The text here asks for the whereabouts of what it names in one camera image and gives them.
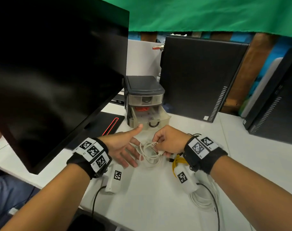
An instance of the black monitor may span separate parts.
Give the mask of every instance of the black monitor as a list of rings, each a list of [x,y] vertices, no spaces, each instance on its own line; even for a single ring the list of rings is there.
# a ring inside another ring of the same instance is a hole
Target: black monitor
[[[128,26],[102,0],[0,0],[0,131],[30,172],[123,88]]]

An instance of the tangled white cable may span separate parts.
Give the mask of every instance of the tangled white cable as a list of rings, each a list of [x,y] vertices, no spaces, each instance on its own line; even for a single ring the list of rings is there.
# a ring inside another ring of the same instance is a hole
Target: tangled white cable
[[[162,159],[162,154],[156,153],[153,147],[157,144],[158,142],[146,142],[145,144],[140,144],[137,147],[137,152],[140,154],[140,160],[141,157],[146,160],[149,165],[145,165],[147,168],[153,168],[159,165]]]
[[[209,180],[209,182],[211,185],[206,184],[206,186],[209,188],[209,190],[211,190],[211,192],[212,192],[212,194],[217,202],[217,205],[219,205],[217,189],[216,189],[215,184],[213,183],[213,179]],[[205,191],[204,194],[207,194],[207,198],[200,196],[199,190],[201,190],[201,189],[204,189],[204,191]],[[198,208],[200,208],[202,210],[209,210],[213,207],[215,208],[211,195],[209,194],[208,191],[206,191],[206,189],[204,187],[200,187],[198,190],[189,194],[189,198],[195,206],[197,206]]]

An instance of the ventilation grille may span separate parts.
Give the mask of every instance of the ventilation grille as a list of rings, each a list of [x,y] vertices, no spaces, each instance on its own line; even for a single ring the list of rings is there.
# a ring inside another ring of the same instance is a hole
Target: ventilation grille
[[[221,105],[221,103],[222,103],[222,101],[223,101],[223,99],[224,99],[224,96],[226,95],[227,88],[228,88],[228,87],[224,86],[224,88],[222,89],[221,94],[220,94],[220,96],[218,97],[218,100],[217,100],[217,102],[216,102],[216,104],[215,104],[215,106],[214,106],[214,109],[213,109],[213,111],[212,111],[212,113],[211,113],[211,115],[210,115],[210,118],[209,118],[209,121],[210,121],[210,122],[213,121],[213,119],[214,119],[216,113],[218,112],[218,108],[220,107],[220,105]]]
[[[257,132],[257,130],[259,130],[259,128],[262,126],[262,124],[266,121],[266,119],[268,118],[268,116],[270,115],[270,113],[273,111],[273,109],[275,108],[275,106],[279,103],[279,101],[281,100],[281,97],[277,97],[275,99],[275,101],[271,104],[270,108],[267,110],[267,112],[263,115],[263,117],[260,119],[260,121],[258,122],[258,124],[252,128],[251,133],[255,134]]]

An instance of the black computer case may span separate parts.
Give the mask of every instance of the black computer case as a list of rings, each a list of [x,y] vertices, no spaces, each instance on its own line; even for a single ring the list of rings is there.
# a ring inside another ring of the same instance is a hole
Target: black computer case
[[[247,48],[246,43],[167,36],[160,77],[164,109],[212,123]]]
[[[252,135],[292,144],[292,48],[243,124]]]

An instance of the green cloth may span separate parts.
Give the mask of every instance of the green cloth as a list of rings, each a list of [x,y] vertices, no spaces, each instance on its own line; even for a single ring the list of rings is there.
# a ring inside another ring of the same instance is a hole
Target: green cloth
[[[292,0],[105,0],[130,11],[130,31],[244,31],[292,37]]]

